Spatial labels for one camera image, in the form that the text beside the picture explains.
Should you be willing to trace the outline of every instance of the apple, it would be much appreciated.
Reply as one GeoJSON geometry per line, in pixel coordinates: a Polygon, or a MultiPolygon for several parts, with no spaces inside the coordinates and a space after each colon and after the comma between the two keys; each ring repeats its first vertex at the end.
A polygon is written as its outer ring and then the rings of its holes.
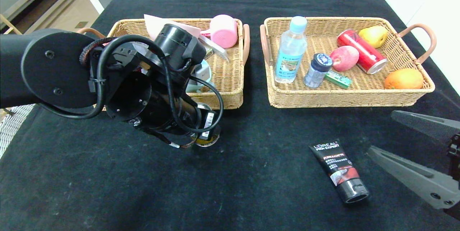
{"type": "Polygon", "coordinates": [[[388,31],[383,26],[372,26],[359,31],[359,36],[374,48],[383,45],[388,37],[388,31]]]}
{"type": "Polygon", "coordinates": [[[336,71],[342,72],[351,69],[359,59],[359,52],[355,47],[342,46],[331,53],[332,67],[336,71]]]}

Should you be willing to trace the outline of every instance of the basket handle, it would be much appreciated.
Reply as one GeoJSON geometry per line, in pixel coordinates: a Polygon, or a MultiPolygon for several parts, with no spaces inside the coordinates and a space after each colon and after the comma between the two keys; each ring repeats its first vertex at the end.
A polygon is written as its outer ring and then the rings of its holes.
{"type": "Polygon", "coordinates": [[[248,56],[249,56],[249,45],[251,44],[251,37],[249,35],[249,25],[244,24],[243,25],[243,38],[244,38],[244,44],[243,44],[243,66],[246,64],[246,61],[248,61],[248,56]]]}
{"type": "Polygon", "coordinates": [[[96,29],[90,28],[90,27],[85,27],[81,28],[80,30],[77,31],[77,33],[94,33],[98,38],[105,38],[105,35],[97,31],[96,29]]]}
{"type": "Polygon", "coordinates": [[[420,64],[422,64],[428,58],[428,56],[430,56],[430,54],[432,54],[432,52],[434,51],[434,48],[436,48],[437,41],[436,41],[436,35],[434,34],[434,31],[431,30],[431,28],[429,28],[427,25],[424,25],[423,23],[416,23],[416,24],[413,24],[413,25],[407,27],[404,31],[398,33],[398,35],[402,38],[407,33],[409,33],[410,31],[412,31],[414,28],[417,28],[417,27],[420,27],[420,28],[424,29],[424,31],[430,37],[430,42],[431,42],[430,43],[430,48],[428,48],[427,52],[425,52],[418,59],[420,64]]]}
{"type": "Polygon", "coordinates": [[[263,59],[267,66],[270,65],[270,45],[268,44],[268,38],[265,30],[265,25],[260,25],[260,42],[262,43],[263,59]]]}

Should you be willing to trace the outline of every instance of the blue jar lid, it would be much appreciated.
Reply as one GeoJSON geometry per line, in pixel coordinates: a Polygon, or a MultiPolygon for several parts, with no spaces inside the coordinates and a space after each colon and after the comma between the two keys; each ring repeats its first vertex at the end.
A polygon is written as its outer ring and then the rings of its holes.
{"type": "Polygon", "coordinates": [[[312,68],[320,72],[327,72],[332,67],[332,59],[325,53],[317,53],[313,56],[312,68]]]}

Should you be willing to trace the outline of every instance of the soda can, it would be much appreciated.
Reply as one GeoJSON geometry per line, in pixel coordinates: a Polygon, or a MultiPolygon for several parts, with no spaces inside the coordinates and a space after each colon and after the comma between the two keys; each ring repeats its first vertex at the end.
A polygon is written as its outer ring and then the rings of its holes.
{"type": "Polygon", "coordinates": [[[363,40],[358,33],[348,29],[337,37],[337,46],[352,46],[359,52],[358,67],[367,74],[375,74],[386,64],[386,59],[367,41],[363,40]]]}

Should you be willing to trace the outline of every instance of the light blue bottle cap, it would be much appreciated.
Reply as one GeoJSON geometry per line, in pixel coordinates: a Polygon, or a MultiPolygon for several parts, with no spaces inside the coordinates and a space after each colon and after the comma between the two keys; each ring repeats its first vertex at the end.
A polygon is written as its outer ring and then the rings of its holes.
{"type": "Polygon", "coordinates": [[[293,17],[291,19],[291,24],[289,25],[289,30],[293,33],[303,33],[307,27],[307,19],[304,17],[293,17]]]}

